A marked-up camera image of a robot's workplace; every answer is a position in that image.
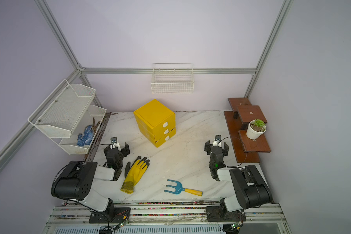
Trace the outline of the yellow drawer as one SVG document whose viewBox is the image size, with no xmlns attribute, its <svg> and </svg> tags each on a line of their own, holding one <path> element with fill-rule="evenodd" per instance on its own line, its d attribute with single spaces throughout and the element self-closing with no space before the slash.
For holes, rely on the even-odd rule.
<svg viewBox="0 0 351 234">
<path fill-rule="evenodd" d="M 171 131 L 173 130 L 176 126 L 176 120 L 175 120 L 175 114 L 173 113 L 169 117 L 167 117 L 165 120 L 160 121 L 153 129 L 153 134 L 156 135 L 164 135 L 165 131 Z"/>
<path fill-rule="evenodd" d="M 172 131 L 176 126 L 175 121 L 167 121 L 161 125 L 159 125 L 156 129 L 154 129 L 154 139 L 155 141 L 160 140 L 162 137 L 167 135 L 170 131 Z"/>
<path fill-rule="evenodd" d="M 158 148 L 161 145 L 163 145 L 165 142 L 170 140 L 174 135 L 176 134 L 176 128 L 173 129 L 167 129 L 164 131 L 164 133 L 155 135 L 156 141 L 155 141 L 155 146 Z"/>
</svg>

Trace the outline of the yellow bottom drawer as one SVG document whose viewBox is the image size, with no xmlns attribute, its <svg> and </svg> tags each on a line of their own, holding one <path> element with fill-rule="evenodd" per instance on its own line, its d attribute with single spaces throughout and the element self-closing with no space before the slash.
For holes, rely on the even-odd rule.
<svg viewBox="0 0 351 234">
<path fill-rule="evenodd" d="M 164 131 L 164 133 L 155 135 L 156 141 L 155 141 L 155 146 L 158 148 L 161 145 L 163 145 L 165 142 L 170 140 L 174 135 L 176 134 L 176 128 L 173 129 L 167 129 Z"/>
</svg>

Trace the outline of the yellow top drawer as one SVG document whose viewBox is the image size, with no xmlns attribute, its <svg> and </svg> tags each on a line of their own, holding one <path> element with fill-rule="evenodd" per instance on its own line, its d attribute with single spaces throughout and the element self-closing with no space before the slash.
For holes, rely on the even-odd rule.
<svg viewBox="0 0 351 234">
<path fill-rule="evenodd" d="M 160 121 L 153 129 L 153 134 L 156 135 L 164 135 L 165 131 L 171 131 L 173 130 L 176 126 L 176 120 L 175 120 L 175 114 L 173 113 L 169 117 L 167 117 L 165 120 Z"/>
</svg>

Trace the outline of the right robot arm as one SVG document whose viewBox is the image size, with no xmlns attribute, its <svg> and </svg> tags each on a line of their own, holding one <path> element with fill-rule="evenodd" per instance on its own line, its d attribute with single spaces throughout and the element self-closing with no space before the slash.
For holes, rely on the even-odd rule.
<svg viewBox="0 0 351 234">
<path fill-rule="evenodd" d="M 219 210 L 222 213 L 258 208 L 273 201 L 272 192 L 255 165 L 241 167 L 224 163 L 229 146 L 220 138 L 213 143 L 209 140 L 205 142 L 204 151 L 210 156 L 208 166 L 212 178 L 233 185 L 234 194 L 220 201 Z"/>
</svg>

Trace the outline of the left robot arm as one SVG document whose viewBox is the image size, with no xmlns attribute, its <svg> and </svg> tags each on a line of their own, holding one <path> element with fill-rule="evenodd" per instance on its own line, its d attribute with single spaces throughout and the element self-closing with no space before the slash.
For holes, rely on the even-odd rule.
<svg viewBox="0 0 351 234">
<path fill-rule="evenodd" d="M 55 177 L 51 195 L 59 199 L 71 200 L 95 212 L 111 213 L 114 204 L 92 188 L 94 180 L 117 181 L 122 173 L 123 158 L 130 154 L 127 143 L 121 148 L 118 142 L 104 149 L 106 163 L 71 161 Z"/>
</svg>

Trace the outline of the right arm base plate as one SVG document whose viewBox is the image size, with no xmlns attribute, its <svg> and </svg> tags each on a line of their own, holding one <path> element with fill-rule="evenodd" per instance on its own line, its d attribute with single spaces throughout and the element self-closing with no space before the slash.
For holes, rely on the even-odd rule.
<svg viewBox="0 0 351 234">
<path fill-rule="evenodd" d="M 243 214 L 243 210 L 228 212 L 219 206 L 208 206 L 206 207 L 206 214 L 208 222 L 246 221 L 246 216 Z"/>
</svg>

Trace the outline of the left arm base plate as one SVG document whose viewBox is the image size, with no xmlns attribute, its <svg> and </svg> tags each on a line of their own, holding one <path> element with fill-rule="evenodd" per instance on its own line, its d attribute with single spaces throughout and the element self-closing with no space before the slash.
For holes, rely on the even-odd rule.
<svg viewBox="0 0 351 234">
<path fill-rule="evenodd" d="M 119 207 L 105 212 L 92 211 L 89 223 L 91 224 L 119 224 L 129 219 L 131 208 Z"/>
</svg>

